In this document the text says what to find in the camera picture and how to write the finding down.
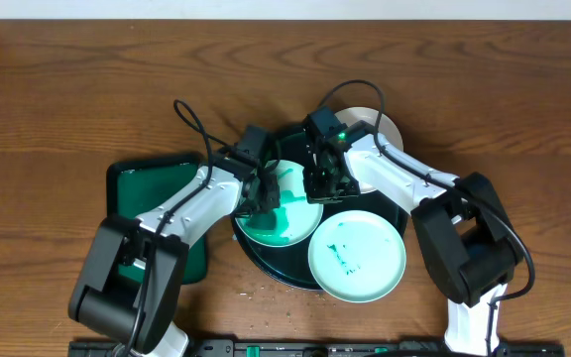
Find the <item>white plate with green stain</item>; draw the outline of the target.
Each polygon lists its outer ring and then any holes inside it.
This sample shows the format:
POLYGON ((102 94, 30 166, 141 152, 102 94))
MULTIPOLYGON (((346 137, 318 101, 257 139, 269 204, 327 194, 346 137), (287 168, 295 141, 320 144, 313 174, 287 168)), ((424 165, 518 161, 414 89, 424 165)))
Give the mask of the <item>white plate with green stain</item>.
MULTIPOLYGON (((375 125, 379 111, 368 107, 349 107, 335 113, 341 123, 352 126, 359 121, 375 125)), ((399 128, 386 114, 382 115, 379 133, 384 136, 384 147, 388 149, 394 146, 403 151, 403 142, 399 128)), ((406 172, 395 166, 390 160, 385 159, 376 148, 374 140, 367 140, 365 144, 354 143, 345 153, 345 160, 350 174, 358 181, 362 193, 377 190, 377 186, 371 185, 371 180, 379 182, 381 175, 384 180, 393 180, 394 186, 400 186, 401 181, 406 180, 406 172)))

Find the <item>green scouring sponge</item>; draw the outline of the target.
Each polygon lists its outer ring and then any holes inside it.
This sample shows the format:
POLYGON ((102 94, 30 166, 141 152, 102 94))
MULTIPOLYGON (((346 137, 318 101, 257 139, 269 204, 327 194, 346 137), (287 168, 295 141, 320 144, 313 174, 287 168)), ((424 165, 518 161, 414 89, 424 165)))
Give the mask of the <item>green scouring sponge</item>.
POLYGON ((267 200, 278 200, 280 197, 280 187, 278 183, 277 168, 281 160, 270 160, 262 169, 260 174, 261 188, 267 200))

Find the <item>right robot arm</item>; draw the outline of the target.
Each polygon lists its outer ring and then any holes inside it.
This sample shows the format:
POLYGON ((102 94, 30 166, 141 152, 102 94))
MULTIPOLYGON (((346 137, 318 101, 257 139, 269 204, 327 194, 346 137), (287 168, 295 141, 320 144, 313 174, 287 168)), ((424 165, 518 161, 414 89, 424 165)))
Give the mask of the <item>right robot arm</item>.
POLYGON ((458 178, 435 170, 373 129, 315 134, 309 141, 309 201, 333 203, 369 186, 405 211, 429 277, 448 299, 446 346, 457 354, 494 355, 500 304, 519 296, 507 285, 515 267, 532 259, 491 182, 478 173, 458 178))

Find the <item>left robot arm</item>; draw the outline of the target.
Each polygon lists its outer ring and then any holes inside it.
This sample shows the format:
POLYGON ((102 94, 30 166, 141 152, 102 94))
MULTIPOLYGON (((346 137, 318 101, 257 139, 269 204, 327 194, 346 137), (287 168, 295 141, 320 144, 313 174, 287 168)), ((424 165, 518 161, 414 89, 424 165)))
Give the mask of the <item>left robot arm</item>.
POLYGON ((221 218, 280 204, 275 164, 220 159, 134 219, 98 226, 72 291, 69 317, 119 342, 126 356, 181 356, 173 322, 190 248, 221 218))

